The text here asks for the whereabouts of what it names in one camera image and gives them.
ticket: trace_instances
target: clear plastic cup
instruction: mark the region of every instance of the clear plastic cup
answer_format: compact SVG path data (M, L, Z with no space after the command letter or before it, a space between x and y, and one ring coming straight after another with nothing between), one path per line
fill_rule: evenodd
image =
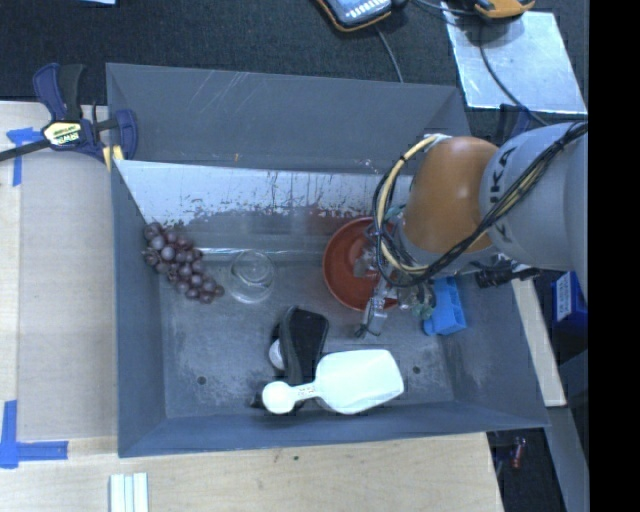
M266 254L247 250L232 261L227 291L240 302L251 304L266 299L273 291L276 268Z

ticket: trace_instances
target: black object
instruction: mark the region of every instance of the black object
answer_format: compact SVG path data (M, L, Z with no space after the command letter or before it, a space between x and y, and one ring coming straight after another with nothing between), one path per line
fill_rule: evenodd
M318 0L338 30L352 31L386 18L406 0Z
M290 386L313 382L329 322L318 314L293 306L277 327L285 380Z

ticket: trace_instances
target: blue clamp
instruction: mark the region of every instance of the blue clamp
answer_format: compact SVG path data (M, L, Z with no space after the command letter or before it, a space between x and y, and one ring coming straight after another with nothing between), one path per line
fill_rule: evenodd
M60 144L51 144L55 151L76 151L96 158L104 163L105 144L100 141L99 132L108 128L119 128L122 152L125 158L133 158L138 145L137 125L133 111L129 109L118 110L115 113L115 121L91 123L82 118L82 109L77 104L78 81L84 70L82 65L60 66L57 63L47 64L40 68L33 76L33 88L38 101L42 103L51 114L51 122L42 130L43 134L52 125L59 123L64 126L79 124L80 130L75 141Z
M0 468L15 469L20 461L66 460L69 441L20 443L16 441L17 400L4 403Z
M433 283L436 294L436 307L431 316L422 323L424 332L434 334L453 334L467 327L464 311L460 304L458 286L453 277L436 279Z
M33 128L19 128L17 130L9 130L7 137L16 146L27 144L29 142L37 142L43 140L42 133ZM17 156L13 162L13 186L16 187L22 183L22 157Z

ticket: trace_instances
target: wooden table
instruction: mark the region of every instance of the wooden table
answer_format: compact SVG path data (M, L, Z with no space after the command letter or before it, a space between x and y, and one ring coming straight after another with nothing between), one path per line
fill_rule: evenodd
M31 112L31 117L21 112ZM37 125L37 117L42 123ZM5 133L47 120L39 105L0 102ZM44 150L50 158L58 158ZM0 164L0 399L17 397L21 188ZM564 403L535 290L517 283L525 331L547 405ZM198 510L502 511L484 433L435 438L197 455L119 459L114 436L69 440L66 461L0 469L0 510L105 511L109 476L148 474L153 512Z

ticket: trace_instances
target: wire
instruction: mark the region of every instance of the wire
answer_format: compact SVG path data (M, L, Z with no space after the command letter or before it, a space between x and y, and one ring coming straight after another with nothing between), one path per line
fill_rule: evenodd
M391 63L393 64L393 67L396 70L396 75L398 75L398 80L400 81L400 83L404 83L404 79L402 78L402 73L400 72L400 66L398 66L398 61L396 61L396 57L395 55L393 55L393 51L391 50L389 43L387 43L387 39L384 37L384 34L380 32L380 29L378 28L377 24L374 25L373 28L376 29L378 36L380 36L380 41L382 41L382 44L384 45L385 50L387 50L387 53L389 54Z
M451 14L460 14L462 16L476 16L475 12L465 11L464 9L450 9L449 7L442 7L438 4L427 2L427 0L413 0L419 5L431 7L432 9L438 9L439 11L450 12Z
M421 149L427 146L433 145L436 142L442 140L441 135L431 135L424 140L415 144L407 153L405 153L400 160L393 166L391 171L386 173L378 187L374 192L374 229L373 236L376 239L376 263L381 275L393 286L405 287L415 286L417 284L428 281L438 272L449 266L458 256L464 253L469 247L471 247L482 235L484 235L493 224L504 217L511 209L522 201L533 187L542 178L545 171L549 167L549 164L558 155L567 144L570 144L577 138L581 137L588 131L587 122L574 122L567 131L551 144L547 149L542 151L531 164L525 169L525 171L518 176L518 178L511 184L502 197L494 204L494 206L487 212L480 224L476 227L471 235L457 243L434 263L430 265L415 266L406 261L407 258L404 255L398 253L397 247L393 239L386 237L383 233L386 231L383 220L387 209L387 199L389 195L389 189L391 188L391 182L395 181L400 169L404 166L406 161L415 155ZM398 281L393 279L384 271L384 262L382 256L391 263L393 267L404 273L404 281Z
M493 66L491 65L491 63L489 62L489 58L487 57L487 52L485 50L484 44L482 42L482 33L484 31L484 24L480 25L480 32L478 34L478 48L480 50L480 56L482 57L482 61L484 62L484 65L487 68L487 71L489 72L489 74L491 75L491 78L493 78L493 80L496 82L496 84L498 85L498 87L500 87L500 89L502 90L502 92L504 92L507 97L513 102L515 103L516 106L524 109L527 114L529 116L531 116L532 119L536 120L538 123L540 123L543 126L548 126L549 123L547 123L544 119L542 119L540 116L538 116L537 114L535 114L534 112L532 112L531 110L529 110L529 108L527 108L527 106L525 104L523 104L518 98L516 98L513 93L507 88L506 85L504 85L504 83L502 82L502 80L500 80L500 77L498 77L497 73L495 72L495 70L493 69Z
M475 12L473 11L464 11L461 9L448 9L445 7L440 7L436 4L432 4L431 2L428 2L426 0L413 0L417 6L421 7L421 6L428 6L431 7L433 9L438 9L441 12L450 12L452 14L458 14L458 15L470 15L470 16L478 16ZM458 25L456 23L453 23L451 21L449 21L448 19L441 17L440 19L442 19L445 23L447 23L448 25L452 25L454 27L457 27ZM478 34L478 39L479 39L479 43L478 43L478 49L480 50L480 56L482 57L482 61L484 62L485 67L487 68L487 71L489 72L489 74L491 75L491 78L493 78L493 80L496 82L496 84L498 85L498 87L500 87L500 89L502 90L502 92L504 92L504 94L518 107L524 109L526 111L526 113L536 122L538 122L540 125L542 126L548 126L549 123L547 123L544 119L542 119L540 116L538 116L537 114L535 114L534 112L532 112L525 104L523 104L520 100L518 100L518 98L515 97L515 95L507 88L506 85L504 85L504 83L502 82L502 80L500 80L500 77L497 75L497 73L495 72L495 70L493 69L493 66L491 66L491 63L489 62L489 59L487 57L484 45L482 44L482 33L484 31L484 23L482 23L480 25L480 32Z
M429 16L433 16L434 18L439 19L440 21L444 21L447 25L451 25L452 27L457 27L458 24L453 22L453 21L449 21L447 18L445 18L444 16L440 16L440 14L442 14L442 12L439 12L438 14L436 14L432 9L426 7L424 4L419 3L419 1L414 0L414 4L418 9L420 9L422 12L428 14Z

